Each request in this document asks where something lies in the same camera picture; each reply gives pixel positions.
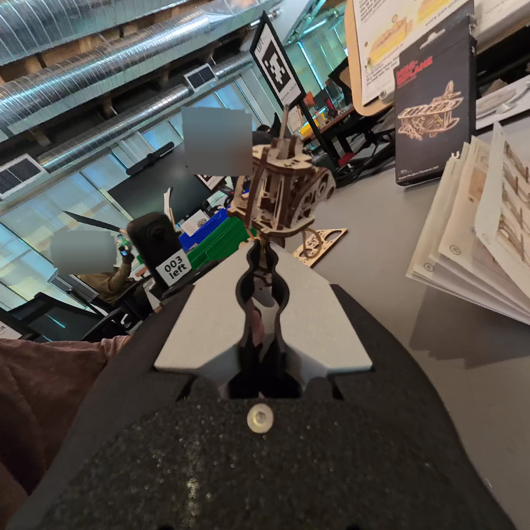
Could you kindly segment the black video bar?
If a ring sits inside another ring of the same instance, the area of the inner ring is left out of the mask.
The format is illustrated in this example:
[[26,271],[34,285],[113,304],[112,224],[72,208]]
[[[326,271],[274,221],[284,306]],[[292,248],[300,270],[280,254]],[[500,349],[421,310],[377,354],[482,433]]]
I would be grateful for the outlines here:
[[163,158],[164,156],[172,152],[174,148],[175,148],[174,142],[168,142],[167,144],[163,145],[161,148],[157,149],[156,151],[148,153],[148,155],[145,158],[141,159],[140,161],[136,162],[131,167],[126,169],[126,174],[128,176],[134,176],[137,173],[143,171],[144,169],[153,166],[161,158]]

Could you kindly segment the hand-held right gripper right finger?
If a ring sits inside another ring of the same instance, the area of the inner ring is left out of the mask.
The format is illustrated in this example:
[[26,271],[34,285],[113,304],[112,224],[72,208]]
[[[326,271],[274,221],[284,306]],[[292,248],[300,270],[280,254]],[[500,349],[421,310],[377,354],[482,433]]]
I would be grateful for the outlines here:
[[314,378],[370,371],[373,362],[331,284],[276,243],[264,254],[278,305],[264,358],[269,373],[305,389]]

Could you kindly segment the wooden board with instruction sheet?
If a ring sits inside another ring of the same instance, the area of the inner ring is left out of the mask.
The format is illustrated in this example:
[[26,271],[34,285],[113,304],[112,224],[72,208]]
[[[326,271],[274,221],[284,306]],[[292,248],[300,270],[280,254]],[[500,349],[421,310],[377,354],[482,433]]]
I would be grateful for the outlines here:
[[344,27],[355,111],[372,116],[389,107],[400,53],[459,11],[474,14],[474,2],[346,1]]

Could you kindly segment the silver ventilation duct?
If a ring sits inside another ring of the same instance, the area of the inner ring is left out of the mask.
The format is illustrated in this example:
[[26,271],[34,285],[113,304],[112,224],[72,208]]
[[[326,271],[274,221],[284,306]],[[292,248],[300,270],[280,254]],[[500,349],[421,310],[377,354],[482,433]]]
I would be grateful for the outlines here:
[[51,174],[81,166],[86,161],[97,158],[118,141],[158,124],[192,96],[194,92],[190,87],[179,84],[63,142],[39,156],[37,162]]

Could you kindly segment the wooden model assembly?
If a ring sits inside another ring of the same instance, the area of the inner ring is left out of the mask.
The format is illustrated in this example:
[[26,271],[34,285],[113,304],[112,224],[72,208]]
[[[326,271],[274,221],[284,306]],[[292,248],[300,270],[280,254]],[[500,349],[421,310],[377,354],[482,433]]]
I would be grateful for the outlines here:
[[249,240],[259,242],[254,272],[258,289],[272,286],[266,250],[273,242],[284,244],[301,233],[302,256],[311,260],[327,252],[325,236],[311,225],[316,207],[332,196],[335,179],[330,169],[313,165],[299,136],[286,137],[288,114],[289,106],[285,105],[278,137],[252,148],[252,175],[237,178],[227,208],[229,218],[242,221]]

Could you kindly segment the laser-cut wooden parts sheet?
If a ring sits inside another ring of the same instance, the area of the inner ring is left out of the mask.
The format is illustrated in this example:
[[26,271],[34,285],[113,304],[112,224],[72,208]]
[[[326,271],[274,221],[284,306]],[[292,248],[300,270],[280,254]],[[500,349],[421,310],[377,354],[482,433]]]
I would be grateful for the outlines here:
[[316,266],[341,239],[348,234],[348,229],[307,228],[302,232],[302,244],[292,256],[309,268]]

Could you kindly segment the white instruction booklet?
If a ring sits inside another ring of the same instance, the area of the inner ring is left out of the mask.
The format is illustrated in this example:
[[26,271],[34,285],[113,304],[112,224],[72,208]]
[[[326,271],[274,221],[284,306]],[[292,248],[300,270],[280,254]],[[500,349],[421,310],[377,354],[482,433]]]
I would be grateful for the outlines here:
[[406,276],[529,325],[529,155],[500,123],[448,159]]

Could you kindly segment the blue plastic bin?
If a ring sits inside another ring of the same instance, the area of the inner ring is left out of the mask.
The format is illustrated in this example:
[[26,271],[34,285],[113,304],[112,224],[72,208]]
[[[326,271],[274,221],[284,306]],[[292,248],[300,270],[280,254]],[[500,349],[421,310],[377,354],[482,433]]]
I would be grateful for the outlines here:
[[192,248],[199,245],[207,236],[212,234],[223,222],[227,220],[227,210],[222,208],[215,213],[202,227],[189,235],[186,231],[179,236],[181,246],[185,252],[189,252]]

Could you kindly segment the person's left hand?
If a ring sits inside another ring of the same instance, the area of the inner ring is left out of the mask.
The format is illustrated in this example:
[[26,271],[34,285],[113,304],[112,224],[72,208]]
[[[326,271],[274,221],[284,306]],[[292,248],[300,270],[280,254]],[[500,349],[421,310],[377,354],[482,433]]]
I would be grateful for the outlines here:
[[264,323],[262,320],[262,314],[256,307],[251,309],[251,335],[252,343],[255,348],[260,346],[263,342],[265,330]]

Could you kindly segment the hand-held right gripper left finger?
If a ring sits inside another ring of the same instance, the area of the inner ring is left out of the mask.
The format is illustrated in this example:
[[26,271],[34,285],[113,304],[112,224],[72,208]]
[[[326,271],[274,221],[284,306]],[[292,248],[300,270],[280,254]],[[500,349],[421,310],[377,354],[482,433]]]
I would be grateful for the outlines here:
[[194,283],[154,362],[157,371],[202,377],[222,392],[239,374],[256,372],[248,302],[259,260],[259,240],[248,242]]

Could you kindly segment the large green plastic bin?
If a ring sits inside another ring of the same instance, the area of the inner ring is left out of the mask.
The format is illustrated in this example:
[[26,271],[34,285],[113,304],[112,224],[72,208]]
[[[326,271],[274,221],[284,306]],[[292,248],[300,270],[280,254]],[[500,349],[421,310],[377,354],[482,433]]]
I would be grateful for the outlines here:
[[238,217],[229,217],[219,227],[189,250],[187,257],[193,270],[215,261],[223,260],[235,253],[241,243],[250,238],[243,221]]

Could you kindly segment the person's left forearm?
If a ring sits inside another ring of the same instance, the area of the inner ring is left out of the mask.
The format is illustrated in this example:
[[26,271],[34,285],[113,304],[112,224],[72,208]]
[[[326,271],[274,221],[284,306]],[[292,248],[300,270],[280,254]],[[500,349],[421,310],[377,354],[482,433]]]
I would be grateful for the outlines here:
[[1,339],[2,503],[35,489],[89,390],[129,339]]

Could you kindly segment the black model kit box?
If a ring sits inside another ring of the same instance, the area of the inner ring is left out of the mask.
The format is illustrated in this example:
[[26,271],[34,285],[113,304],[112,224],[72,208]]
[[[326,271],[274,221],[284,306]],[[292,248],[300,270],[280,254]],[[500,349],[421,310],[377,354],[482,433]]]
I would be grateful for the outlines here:
[[476,130],[476,40],[457,14],[400,54],[394,69],[395,181],[409,187],[442,175]]

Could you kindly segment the black monitor screen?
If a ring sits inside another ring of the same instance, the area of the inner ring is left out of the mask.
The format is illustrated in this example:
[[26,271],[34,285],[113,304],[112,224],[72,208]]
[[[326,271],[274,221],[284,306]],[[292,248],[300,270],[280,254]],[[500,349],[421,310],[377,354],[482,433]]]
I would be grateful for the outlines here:
[[109,190],[109,195],[136,219],[154,211],[163,212],[163,195],[171,187],[170,207],[175,221],[196,212],[213,194],[187,169],[184,143],[154,165]]

